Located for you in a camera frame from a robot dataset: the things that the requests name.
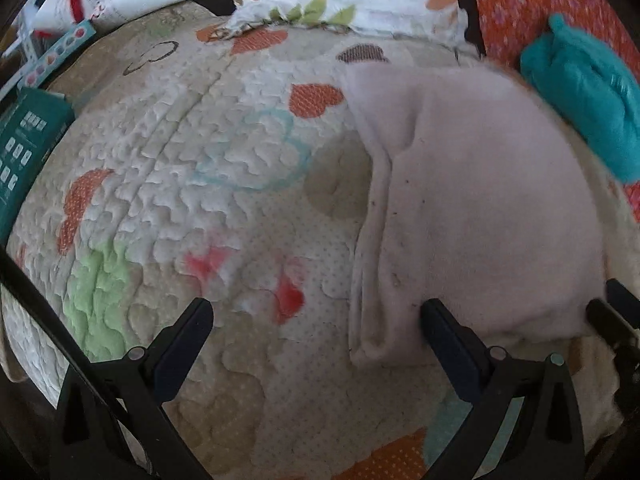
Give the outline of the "teal plush cushion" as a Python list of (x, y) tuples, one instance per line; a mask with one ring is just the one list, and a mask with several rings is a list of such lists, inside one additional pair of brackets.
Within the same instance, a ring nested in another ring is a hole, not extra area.
[(639, 84), (603, 41), (548, 19), (548, 32), (520, 56), (520, 72), (584, 138), (618, 180), (639, 180)]

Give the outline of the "heart patterned quilt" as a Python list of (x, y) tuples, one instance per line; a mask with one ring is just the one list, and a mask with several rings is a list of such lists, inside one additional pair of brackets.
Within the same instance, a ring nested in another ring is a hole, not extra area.
[[(217, 479), (417, 479), (468, 411), (436, 358), (358, 366), (352, 268), (372, 162), (349, 66), (484, 65), (555, 119), (596, 202), (604, 284), (639, 286), (622, 187), (518, 74), (413, 39), (267, 26), (218, 39), (183, 3), (90, 47), (53, 87), (77, 108), (29, 190), (9, 252), (85, 356), (149, 344), (203, 297), (215, 324), (168, 415)], [(613, 355), (588, 327), (502, 344), (568, 364), (587, 448), (622, 426)]]

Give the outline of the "teal cardboard box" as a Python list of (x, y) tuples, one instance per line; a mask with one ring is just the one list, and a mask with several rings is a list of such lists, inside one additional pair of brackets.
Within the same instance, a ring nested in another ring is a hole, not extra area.
[(74, 122), (62, 96), (25, 88), (1, 116), (1, 246), (56, 144)]

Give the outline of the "coloured dots box strip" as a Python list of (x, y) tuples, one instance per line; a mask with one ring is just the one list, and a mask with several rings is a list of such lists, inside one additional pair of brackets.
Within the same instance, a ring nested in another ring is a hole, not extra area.
[(40, 58), (20, 68), (1, 88), (1, 99), (14, 89), (39, 88), (58, 68), (84, 48), (96, 36), (89, 20), (76, 24), (56, 40)]

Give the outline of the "orange floral bedsheet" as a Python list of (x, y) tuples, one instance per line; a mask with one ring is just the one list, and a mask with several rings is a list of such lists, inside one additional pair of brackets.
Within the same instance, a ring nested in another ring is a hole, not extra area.
[[(607, 44), (639, 83), (639, 51), (606, 0), (475, 0), (488, 56), (520, 72), (523, 50), (548, 32), (548, 19), (559, 13), (565, 23)], [(639, 206), (639, 180), (624, 186), (631, 206)]]

